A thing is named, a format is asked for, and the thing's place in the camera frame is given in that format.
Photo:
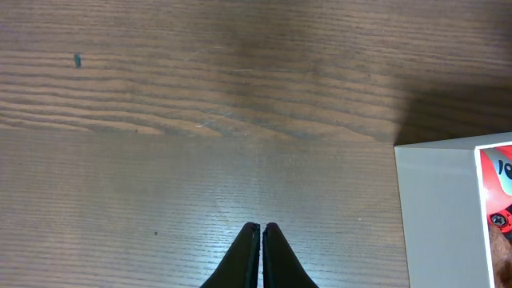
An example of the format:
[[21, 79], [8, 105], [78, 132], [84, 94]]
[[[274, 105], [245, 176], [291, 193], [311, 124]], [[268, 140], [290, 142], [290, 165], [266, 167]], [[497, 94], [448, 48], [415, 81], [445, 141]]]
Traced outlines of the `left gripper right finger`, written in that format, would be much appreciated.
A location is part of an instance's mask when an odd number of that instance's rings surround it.
[[262, 247], [265, 288], [318, 288], [303, 269], [277, 223], [266, 225]]

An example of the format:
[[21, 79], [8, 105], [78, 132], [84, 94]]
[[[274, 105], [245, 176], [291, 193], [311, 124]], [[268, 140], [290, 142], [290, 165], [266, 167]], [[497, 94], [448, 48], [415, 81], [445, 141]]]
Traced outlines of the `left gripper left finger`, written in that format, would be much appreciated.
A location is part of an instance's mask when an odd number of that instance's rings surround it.
[[201, 288], [256, 288], [260, 237], [260, 225], [247, 222]]

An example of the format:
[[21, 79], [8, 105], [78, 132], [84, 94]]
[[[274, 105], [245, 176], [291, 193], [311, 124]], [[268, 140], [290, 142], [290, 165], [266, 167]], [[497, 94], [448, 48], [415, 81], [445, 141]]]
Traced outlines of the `red toy ball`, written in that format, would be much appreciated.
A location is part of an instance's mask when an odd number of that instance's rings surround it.
[[511, 146], [480, 150], [486, 212], [495, 214], [511, 205]]

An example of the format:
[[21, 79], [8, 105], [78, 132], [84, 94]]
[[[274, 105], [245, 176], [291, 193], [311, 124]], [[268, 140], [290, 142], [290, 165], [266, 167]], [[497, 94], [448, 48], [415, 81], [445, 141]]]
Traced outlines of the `brown plush toy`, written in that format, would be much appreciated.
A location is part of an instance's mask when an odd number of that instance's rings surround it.
[[489, 225], [490, 251], [496, 288], [511, 288], [511, 241], [499, 228]]

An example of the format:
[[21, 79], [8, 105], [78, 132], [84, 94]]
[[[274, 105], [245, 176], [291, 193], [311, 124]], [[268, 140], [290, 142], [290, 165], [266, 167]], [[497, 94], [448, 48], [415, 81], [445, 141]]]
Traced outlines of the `red toy fire truck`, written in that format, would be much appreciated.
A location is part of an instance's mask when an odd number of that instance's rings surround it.
[[490, 224], [499, 228], [505, 238], [511, 240], [511, 206], [499, 212], [489, 214], [487, 218]]

